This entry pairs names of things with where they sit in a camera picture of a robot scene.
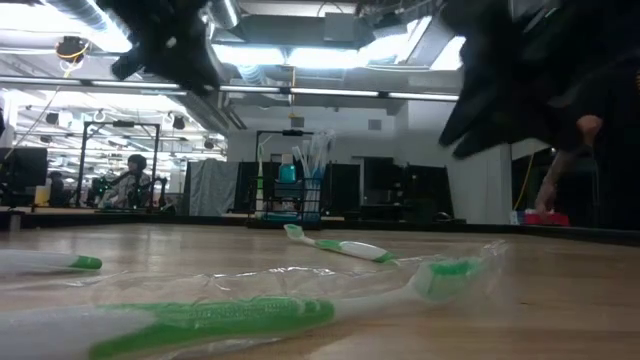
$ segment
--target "toothbrush head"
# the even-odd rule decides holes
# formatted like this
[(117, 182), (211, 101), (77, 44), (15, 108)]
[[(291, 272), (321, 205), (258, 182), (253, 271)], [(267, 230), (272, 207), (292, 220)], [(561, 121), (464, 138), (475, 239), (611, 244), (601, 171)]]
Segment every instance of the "toothbrush head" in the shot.
[(301, 240), (305, 237), (302, 227), (298, 225), (287, 224), (284, 226), (284, 230), (287, 232), (287, 236), (291, 240)]
[(409, 284), (429, 303), (445, 303), (464, 292), (481, 272), (479, 258), (425, 261)]

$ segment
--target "wire basket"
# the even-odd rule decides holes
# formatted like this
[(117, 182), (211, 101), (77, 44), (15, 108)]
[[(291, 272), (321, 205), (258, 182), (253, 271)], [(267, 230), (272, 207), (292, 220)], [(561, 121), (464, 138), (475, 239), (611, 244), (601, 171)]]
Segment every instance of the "wire basket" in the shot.
[(322, 179), (305, 178), (295, 183), (281, 183), (272, 177), (257, 176), (251, 178), (249, 191), (249, 222), (299, 223), (307, 227), (320, 224)]

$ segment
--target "hand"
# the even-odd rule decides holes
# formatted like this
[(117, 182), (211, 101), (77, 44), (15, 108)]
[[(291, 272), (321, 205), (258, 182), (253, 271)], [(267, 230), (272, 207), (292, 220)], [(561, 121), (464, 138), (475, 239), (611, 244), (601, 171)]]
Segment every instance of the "hand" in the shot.
[(536, 213), (543, 222), (548, 222), (548, 215), (553, 210), (553, 203), (556, 201), (556, 185), (549, 181), (543, 181), (538, 197), (536, 197)]

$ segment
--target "wooden surface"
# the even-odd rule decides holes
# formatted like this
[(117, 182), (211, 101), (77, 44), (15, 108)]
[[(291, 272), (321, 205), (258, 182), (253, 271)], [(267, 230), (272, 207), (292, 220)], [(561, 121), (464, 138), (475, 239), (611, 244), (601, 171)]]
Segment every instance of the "wooden surface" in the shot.
[[(118, 225), (1, 236), (0, 248), (98, 256), (107, 274), (375, 267), (289, 243), (279, 231), (240, 227)], [(474, 304), (392, 309), (216, 359), (640, 359), (640, 249), (506, 235), (325, 230), (321, 237), (367, 241), (402, 257), (497, 239), (509, 251), (496, 291)]]

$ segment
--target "red object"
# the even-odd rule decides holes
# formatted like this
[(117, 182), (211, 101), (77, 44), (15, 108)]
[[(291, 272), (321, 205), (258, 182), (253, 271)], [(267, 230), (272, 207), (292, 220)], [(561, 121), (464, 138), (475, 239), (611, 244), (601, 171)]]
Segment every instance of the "red object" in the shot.
[(547, 216), (547, 222), (543, 223), (542, 218), (538, 214), (524, 214), (525, 225), (556, 225), (570, 226), (569, 217), (565, 214), (553, 213)]

